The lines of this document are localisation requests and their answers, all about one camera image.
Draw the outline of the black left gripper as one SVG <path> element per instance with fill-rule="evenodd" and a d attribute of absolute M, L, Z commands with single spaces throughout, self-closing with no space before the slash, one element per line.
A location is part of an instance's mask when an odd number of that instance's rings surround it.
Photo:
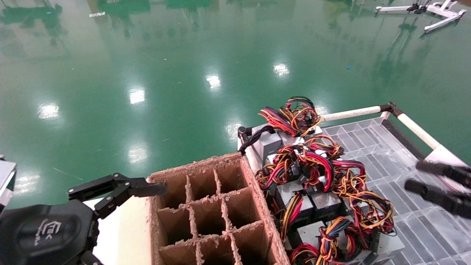
<path fill-rule="evenodd" d="M 68 191 L 67 203 L 5 210 L 0 222 L 2 265 L 103 265 L 93 254 L 98 218 L 107 218 L 131 197 L 167 194 L 166 183 L 128 178 L 121 173 L 83 183 Z M 94 211 L 83 202 L 104 195 Z"/>

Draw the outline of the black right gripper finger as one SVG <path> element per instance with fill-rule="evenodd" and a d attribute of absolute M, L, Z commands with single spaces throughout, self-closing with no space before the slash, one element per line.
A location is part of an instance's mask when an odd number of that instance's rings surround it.
<path fill-rule="evenodd" d="M 471 187 L 471 168 L 467 166 L 419 161 L 416 164 L 416 169 L 436 176 L 445 176 L 466 188 Z"/>
<path fill-rule="evenodd" d="M 423 200 L 440 206 L 448 213 L 458 215 L 462 218 L 471 218 L 470 194 L 443 191 L 436 186 L 428 185 L 414 179 L 407 179 L 404 184 L 404 189 L 419 195 Z"/>

